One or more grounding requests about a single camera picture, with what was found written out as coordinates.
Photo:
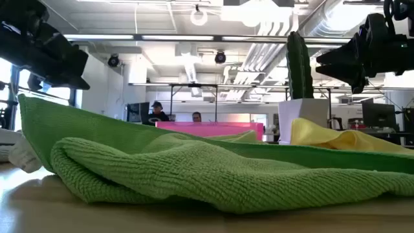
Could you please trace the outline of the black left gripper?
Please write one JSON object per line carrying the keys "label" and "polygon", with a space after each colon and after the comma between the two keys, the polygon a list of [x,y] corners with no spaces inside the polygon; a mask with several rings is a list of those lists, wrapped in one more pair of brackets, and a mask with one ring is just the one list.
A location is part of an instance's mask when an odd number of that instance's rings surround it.
{"label": "black left gripper", "polygon": [[41,83],[50,87],[91,88],[82,78],[88,55],[41,21],[35,22],[35,28],[0,21],[0,58],[37,74],[30,74],[27,81],[34,91],[43,88]]}

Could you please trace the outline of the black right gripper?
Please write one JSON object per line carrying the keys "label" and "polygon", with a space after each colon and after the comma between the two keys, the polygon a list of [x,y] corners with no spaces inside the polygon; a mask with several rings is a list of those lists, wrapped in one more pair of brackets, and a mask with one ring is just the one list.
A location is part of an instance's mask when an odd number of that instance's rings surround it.
{"label": "black right gripper", "polygon": [[360,94],[367,83],[365,76],[383,72],[400,76],[414,70],[414,38],[394,33],[382,14],[369,14],[347,44],[319,55],[316,61],[322,64],[317,73],[345,82],[353,94]]}

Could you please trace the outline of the yellow microfiber towel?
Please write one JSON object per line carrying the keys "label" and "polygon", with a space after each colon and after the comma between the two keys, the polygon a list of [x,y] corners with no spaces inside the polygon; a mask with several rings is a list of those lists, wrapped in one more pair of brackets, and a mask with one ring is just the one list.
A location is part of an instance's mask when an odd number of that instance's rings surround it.
{"label": "yellow microfiber towel", "polygon": [[396,153],[414,156],[414,150],[378,139],[361,131],[336,131],[319,126],[304,118],[296,118],[292,121],[290,144],[334,150]]}

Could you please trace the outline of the bright green microfiber towel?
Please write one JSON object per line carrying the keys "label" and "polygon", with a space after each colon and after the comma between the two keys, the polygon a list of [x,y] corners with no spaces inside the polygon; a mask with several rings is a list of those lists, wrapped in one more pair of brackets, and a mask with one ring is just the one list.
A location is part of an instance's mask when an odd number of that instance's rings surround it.
{"label": "bright green microfiber towel", "polygon": [[18,98],[46,170],[87,203],[186,199],[234,214],[414,197],[408,155],[204,139],[39,98]]}

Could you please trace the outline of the grey microfiber towel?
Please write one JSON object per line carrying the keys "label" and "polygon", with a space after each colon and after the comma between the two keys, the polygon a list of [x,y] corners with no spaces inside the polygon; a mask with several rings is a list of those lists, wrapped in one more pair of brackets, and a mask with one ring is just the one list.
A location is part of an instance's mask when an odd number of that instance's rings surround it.
{"label": "grey microfiber towel", "polygon": [[0,128],[0,162],[10,162],[26,173],[38,171],[41,161],[20,131]]}

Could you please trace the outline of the bright window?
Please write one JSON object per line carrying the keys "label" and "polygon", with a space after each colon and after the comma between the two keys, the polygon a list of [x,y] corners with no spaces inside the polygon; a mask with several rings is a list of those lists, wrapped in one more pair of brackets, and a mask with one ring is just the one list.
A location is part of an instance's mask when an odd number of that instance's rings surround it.
{"label": "bright window", "polygon": [[23,93],[29,97],[36,97],[54,102],[61,105],[72,105],[72,90],[68,87],[51,87],[49,84],[40,82],[41,89],[31,90],[28,86],[30,72],[23,69],[19,73],[19,93]]}

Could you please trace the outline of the black computer monitor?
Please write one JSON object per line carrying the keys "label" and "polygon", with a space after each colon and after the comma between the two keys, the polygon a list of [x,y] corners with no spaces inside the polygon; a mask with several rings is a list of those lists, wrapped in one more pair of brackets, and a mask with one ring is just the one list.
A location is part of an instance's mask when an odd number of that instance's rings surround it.
{"label": "black computer monitor", "polygon": [[397,128],[394,105],[363,103],[362,113],[367,127]]}
{"label": "black computer monitor", "polygon": [[149,122],[149,102],[127,104],[127,121],[147,124]]}

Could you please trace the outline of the white faceted plant pot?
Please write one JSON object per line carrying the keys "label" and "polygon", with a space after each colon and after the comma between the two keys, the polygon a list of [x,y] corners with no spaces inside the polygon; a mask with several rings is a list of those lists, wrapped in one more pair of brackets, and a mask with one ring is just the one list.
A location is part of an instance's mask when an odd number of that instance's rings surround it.
{"label": "white faceted plant pot", "polygon": [[290,145],[294,119],[304,118],[326,128],[328,113],[328,99],[302,98],[280,102],[278,104],[279,144]]}

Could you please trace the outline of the long ceiling light strip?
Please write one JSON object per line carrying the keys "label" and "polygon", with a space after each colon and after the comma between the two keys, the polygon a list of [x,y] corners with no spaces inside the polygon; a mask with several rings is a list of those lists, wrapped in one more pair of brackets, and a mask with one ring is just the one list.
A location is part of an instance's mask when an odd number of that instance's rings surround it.
{"label": "long ceiling light strip", "polygon": [[286,36],[222,36],[196,34],[65,34],[70,41],[189,41],[216,43],[286,43]]}

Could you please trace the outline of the pink plastic bin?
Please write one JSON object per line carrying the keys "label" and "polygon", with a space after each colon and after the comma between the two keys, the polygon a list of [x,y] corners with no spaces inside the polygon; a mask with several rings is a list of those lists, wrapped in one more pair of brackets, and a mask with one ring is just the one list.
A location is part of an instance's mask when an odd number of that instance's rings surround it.
{"label": "pink plastic bin", "polygon": [[263,140],[263,124],[249,122],[157,122],[157,128],[187,133],[198,137],[214,137],[254,131]]}

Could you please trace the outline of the silver ceiling duct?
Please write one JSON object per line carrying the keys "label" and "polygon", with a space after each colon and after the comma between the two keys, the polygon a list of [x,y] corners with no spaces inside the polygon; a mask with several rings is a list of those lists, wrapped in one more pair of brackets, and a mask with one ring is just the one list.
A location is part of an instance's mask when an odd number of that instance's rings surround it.
{"label": "silver ceiling duct", "polygon": [[375,5],[348,3],[350,0],[323,0],[298,28],[306,37],[339,37],[359,25]]}

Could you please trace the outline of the black metal stand frame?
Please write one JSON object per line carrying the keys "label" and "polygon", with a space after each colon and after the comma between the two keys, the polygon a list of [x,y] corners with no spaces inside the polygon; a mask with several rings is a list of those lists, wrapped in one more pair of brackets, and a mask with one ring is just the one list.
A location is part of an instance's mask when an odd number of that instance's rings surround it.
{"label": "black metal stand frame", "polygon": [[168,84],[168,86],[171,87],[171,93],[170,93],[170,116],[172,116],[172,107],[173,107],[173,89],[174,87],[189,87],[189,88],[201,88],[201,87],[211,87],[215,89],[215,93],[213,93],[214,97],[215,97],[215,122],[217,122],[217,104],[218,104],[218,90],[219,87],[217,84],[210,84],[210,83],[170,83]]}

